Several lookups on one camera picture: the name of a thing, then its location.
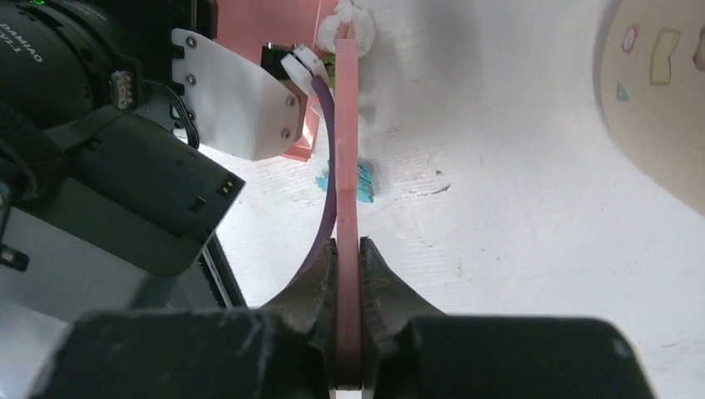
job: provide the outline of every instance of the white connector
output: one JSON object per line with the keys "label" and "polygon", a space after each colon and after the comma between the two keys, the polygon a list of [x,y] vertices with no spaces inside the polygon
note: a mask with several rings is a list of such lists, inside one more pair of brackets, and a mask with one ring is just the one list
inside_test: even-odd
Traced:
{"label": "white connector", "polygon": [[282,67],[291,81],[306,96],[316,96],[316,91],[313,89],[312,84],[314,76],[320,76],[327,85],[330,84],[330,76],[328,76],[328,71],[326,71],[323,61],[306,46],[296,46],[293,49],[293,55],[289,54],[282,60]]}

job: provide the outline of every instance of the beige disc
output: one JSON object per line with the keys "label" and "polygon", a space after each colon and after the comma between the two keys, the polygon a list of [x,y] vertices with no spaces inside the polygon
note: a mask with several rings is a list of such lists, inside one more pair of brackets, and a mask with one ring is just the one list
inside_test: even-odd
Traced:
{"label": "beige disc", "polygon": [[705,1],[623,0],[600,78],[627,155],[705,214]]}

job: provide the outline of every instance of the blue crumpled paper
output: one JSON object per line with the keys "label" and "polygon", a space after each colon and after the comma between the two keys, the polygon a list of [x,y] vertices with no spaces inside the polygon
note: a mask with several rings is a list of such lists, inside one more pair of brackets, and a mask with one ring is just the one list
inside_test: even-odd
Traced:
{"label": "blue crumpled paper", "polygon": [[[318,187],[326,191],[328,189],[328,180],[330,172],[326,172],[325,175],[316,178],[316,184]],[[357,200],[365,204],[372,204],[374,202],[374,188],[372,187],[372,174],[367,171],[362,165],[357,166]]]}

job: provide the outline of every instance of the blue triangle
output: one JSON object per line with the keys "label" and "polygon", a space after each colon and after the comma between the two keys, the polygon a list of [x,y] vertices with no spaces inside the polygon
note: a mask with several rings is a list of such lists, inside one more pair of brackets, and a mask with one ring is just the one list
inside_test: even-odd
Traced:
{"label": "blue triangle", "polygon": [[622,86],[622,82],[617,82],[617,101],[629,101],[629,93],[627,89]]}

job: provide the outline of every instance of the black wire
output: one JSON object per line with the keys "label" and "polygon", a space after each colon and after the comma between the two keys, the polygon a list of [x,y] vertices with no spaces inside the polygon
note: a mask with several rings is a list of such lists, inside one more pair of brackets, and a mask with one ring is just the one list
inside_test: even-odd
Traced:
{"label": "black wire", "polygon": [[186,108],[184,99],[181,98],[181,96],[179,96],[174,89],[164,83],[150,80],[147,80],[146,82],[156,89],[161,90],[167,97],[169,97],[169,103],[176,110],[176,114],[179,116],[181,125],[184,129],[186,129],[186,138],[188,139],[189,145],[198,150],[200,146],[200,135],[193,119],[189,117],[189,110]]}

